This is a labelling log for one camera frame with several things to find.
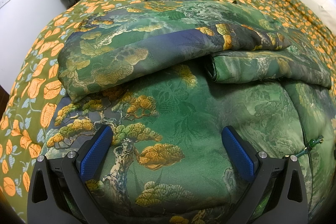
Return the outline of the green landscape print padded jacket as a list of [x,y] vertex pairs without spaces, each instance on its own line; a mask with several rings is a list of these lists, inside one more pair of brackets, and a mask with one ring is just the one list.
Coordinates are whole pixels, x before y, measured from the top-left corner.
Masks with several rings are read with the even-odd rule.
[[108,218],[222,221],[252,173],[226,152],[226,126],[270,157],[297,155],[310,218],[332,199],[334,73],[300,30],[240,3],[145,0],[81,20],[58,65],[43,152],[62,157],[112,129],[86,178]]

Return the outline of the green orange floral bed quilt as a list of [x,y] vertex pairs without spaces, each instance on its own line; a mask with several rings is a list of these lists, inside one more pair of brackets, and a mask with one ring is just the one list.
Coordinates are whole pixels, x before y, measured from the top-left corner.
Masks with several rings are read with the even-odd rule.
[[[58,15],[42,29],[23,61],[10,92],[10,99],[1,119],[1,205],[7,206],[12,217],[4,223],[28,223],[27,203],[31,176],[38,156],[45,155],[46,132],[62,99],[63,85],[58,78],[58,54],[64,48],[75,26],[87,16],[108,12],[120,6],[145,0],[81,0]],[[277,20],[283,27],[300,30],[317,43],[329,58],[333,71],[331,92],[335,98],[335,35],[306,5],[299,0],[218,0],[240,3]],[[272,192],[272,178],[251,219],[259,217]],[[323,219],[335,202],[335,183],[332,199],[321,215],[308,223]]]

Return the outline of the dark brown wooden dresser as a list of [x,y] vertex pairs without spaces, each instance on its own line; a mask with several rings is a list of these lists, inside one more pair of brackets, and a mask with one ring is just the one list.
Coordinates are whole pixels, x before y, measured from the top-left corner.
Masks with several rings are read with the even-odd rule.
[[7,102],[9,101],[9,94],[5,89],[0,86],[0,118],[2,118],[3,113],[5,112]]

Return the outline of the white wall switch plate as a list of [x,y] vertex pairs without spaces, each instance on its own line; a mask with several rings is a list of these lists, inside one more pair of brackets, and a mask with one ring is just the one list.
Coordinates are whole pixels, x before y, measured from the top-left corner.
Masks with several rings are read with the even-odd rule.
[[10,0],[0,0],[0,9],[9,2]]

